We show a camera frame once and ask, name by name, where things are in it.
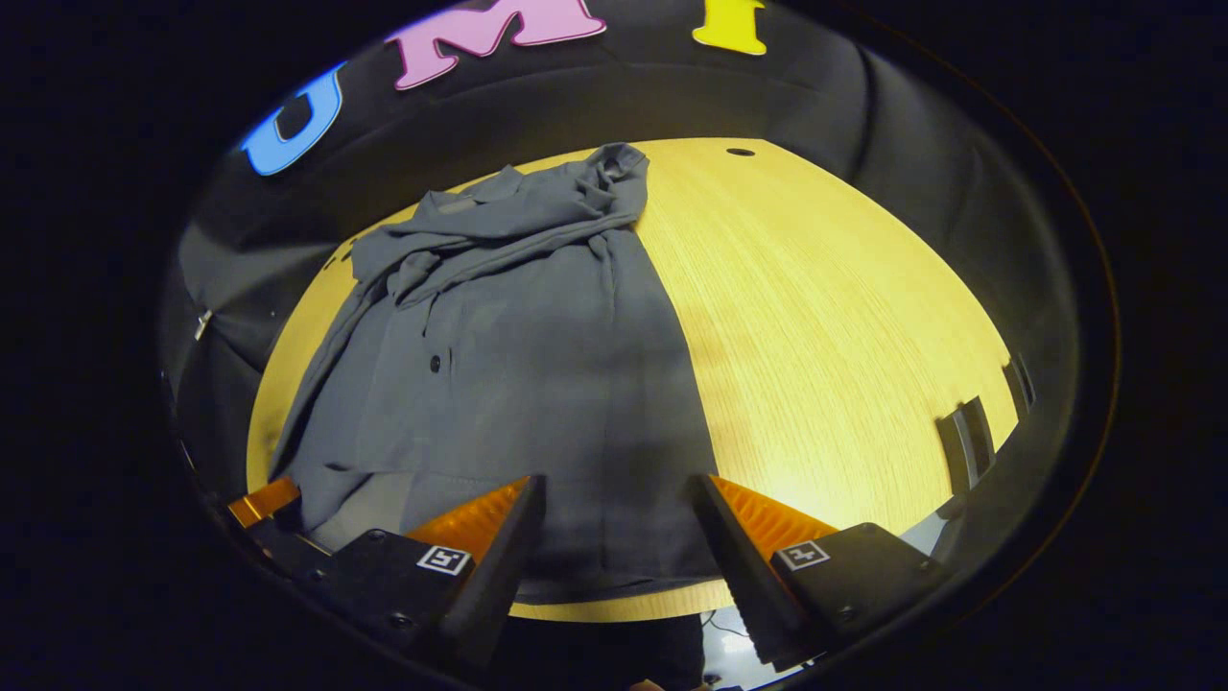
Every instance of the gray shirt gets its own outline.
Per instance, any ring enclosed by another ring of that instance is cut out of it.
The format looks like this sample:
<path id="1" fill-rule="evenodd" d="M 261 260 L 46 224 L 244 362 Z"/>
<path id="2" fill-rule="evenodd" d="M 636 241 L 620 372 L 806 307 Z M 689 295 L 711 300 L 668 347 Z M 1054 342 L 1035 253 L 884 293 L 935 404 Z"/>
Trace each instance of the gray shirt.
<path id="1" fill-rule="evenodd" d="M 357 286 L 274 453 L 316 540 L 404 533 L 542 474 L 521 601 L 717 577 L 683 496 L 716 473 L 686 341 L 631 230 L 647 166 L 609 144 L 506 167 L 354 244 Z"/>

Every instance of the light wood surface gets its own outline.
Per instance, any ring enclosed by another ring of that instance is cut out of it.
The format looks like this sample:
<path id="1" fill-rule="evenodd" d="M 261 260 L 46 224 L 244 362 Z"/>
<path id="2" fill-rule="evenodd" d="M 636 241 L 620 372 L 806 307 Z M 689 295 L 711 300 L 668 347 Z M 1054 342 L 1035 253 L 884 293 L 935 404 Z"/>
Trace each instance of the light wood surface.
<path id="1" fill-rule="evenodd" d="M 980 396 L 995 447 L 1014 430 L 1002 377 L 1009 355 L 989 315 L 941 257 L 869 198 L 761 140 L 635 146 L 651 161 L 636 232 L 686 335 L 721 476 L 836 528 L 874 522 L 899 534 L 950 497 L 936 419 Z M 311 284 L 275 345 L 252 415 L 249 491 L 265 484 L 298 382 L 354 286 L 348 249 Z M 718 581 L 516 605 L 512 615 L 634 621 L 732 604 Z"/>

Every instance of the yellow letter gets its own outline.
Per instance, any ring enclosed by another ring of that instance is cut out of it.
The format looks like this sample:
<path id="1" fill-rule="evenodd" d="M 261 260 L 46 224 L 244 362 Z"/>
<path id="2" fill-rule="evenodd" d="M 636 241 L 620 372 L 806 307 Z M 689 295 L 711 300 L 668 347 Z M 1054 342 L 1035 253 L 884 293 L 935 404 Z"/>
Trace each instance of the yellow letter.
<path id="1" fill-rule="evenodd" d="M 763 55 L 768 47 L 755 36 L 759 0 L 704 0 L 704 26 L 691 32 L 704 45 Z"/>

